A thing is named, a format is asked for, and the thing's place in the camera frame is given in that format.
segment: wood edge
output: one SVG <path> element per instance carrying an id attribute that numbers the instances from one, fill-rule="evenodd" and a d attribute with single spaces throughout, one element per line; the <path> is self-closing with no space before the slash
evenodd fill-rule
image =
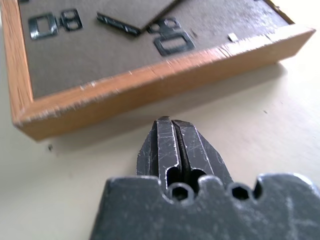
<path id="1" fill-rule="evenodd" d="M 273 10 L 276 11 L 288 24 L 295 24 L 291 17 L 289 17 L 283 9 L 277 4 L 277 0 L 264 0 Z"/>
<path id="2" fill-rule="evenodd" d="M 289 25 L 277 29 L 274 33 L 244 39 L 235 43 L 224 44 L 220 47 L 177 58 L 169 63 L 167 62 L 167 64 L 170 64 L 169 69 L 171 69 L 171 71 L 168 71 L 168 66 L 166 68 L 157 69 L 157 67 L 163 67 L 163 63 L 159 63 L 143 69 L 138 69 L 130 74 L 127 73 L 116 76 L 108 81 L 102 81 L 97 83 L 96 86 L 84 89 L 76 88 L 53 96 L 45 97 L 30 105 L 15 125 L 37 141 L 69 132 L 71 130 L 84 127 L 87 124 L 93 124 L 116 114 L 140 107 L 143 104 L 158 101 L 176 93 L 185 92 L 185 90 L 178 89 L 176 92 L 170 93 L 171 90 L 169 90 L 168 94 L 162 93 L 160 96 L 148 96 L 148 98 L 152 100 L 147 100 L 145 103 L 141 102 L 139 99 L 136 100 L 137 102 L 132 100 L 132 102 L 128 103 L 128 99 L 134 99 L 136 96 L 146 94 L 148 92 L 147 89 L 153 89 L 153 91 L 155 91 L 158 88 L 163 88 L 166 84 L 168 85 L 166 90 L 170 89 L 170 85 L 174 84 L 173 82 L 176 81 L 176 79 L 183 77 L 189 78 L 189 75 L 194 75 L 195 73 L 202 75 L 202 71 L 205 71 L 204 69 L 208 69 L 206 71 L 212 71 L 211 69 L 216 68 L 217 65 L 225 65 L 227 62 L 228 64 L 232 64 L 236 59 L 247 58 L 247 56 L 258 54 L 257 52 L 259 52 L 257 57 L 260 58 L 260 62 L 254 62 L 250 67 L 243 67 L 239 70 L 235 69 L 232 73 L 215 73 L 215 75 L 213 75 L 213 79 L 210 81 L 213 82 L 291 57 L 299 51 L 314 32 L 315 30 L 311 28 L 296 24 Z M 115 87 L 115 82 L 120 83 L 122 88 L 110 92 L 109 90 Z M 202 83 L 194 82 L 195 81 L 188 82 L 188 84 L 190 84 L 190 88 L 191 86 L 192 88 L 196 88 L 203 85 Z M 93 97 L 93 95 L 97 93 L 104 93 L 105 95 Z M 62 107 L 61 104 L 66 103 L 66 99 L 62 99 L 62 97 L 71 97 L 73 100 L 71 103 L 68 102 Z M 123 106 L 122 103 L 119 103 L 119 99 L 126 99 L 126 104 L 128 106 Z M 65 127 L 67 130 L 62 127 L 64 129 L 63 131 L 59 130 L 59 132 L 55 133 L 46 133 L 45 130 L 39 132 L 39 129 L 50 128 L 53 124 L 58 124 L 60 127 L 61 125 L 67 126 L 67 121 L 70 121 L 70 119 L 74 121 L 77 119 L 76 117 L 78 117 L 78 114 L 82 115 L 84 112 L 88 114 L 91 111 L 92 113 L 96 113 L 98 112 L 97 110 L 101 111 L 101 109 L 111 109 L 117 105 L 120 105 L 121 107 L 119 108 L 121 109 L 112 109 L 109 112 L 99 113 L 102 114 L 103 117 L 98 116 L 97 119 L 91 119 L 89 117 L 90 119 L 86 120 L 86 123 L 81 126 L 71 126 L 70 129 Z"/>
<path id="3" fill-rule="evenodd" d="M 33 102 L 33 93 L 18 0 L 0 0 L 0 5 L 11 117 L 17 123 Z"/>

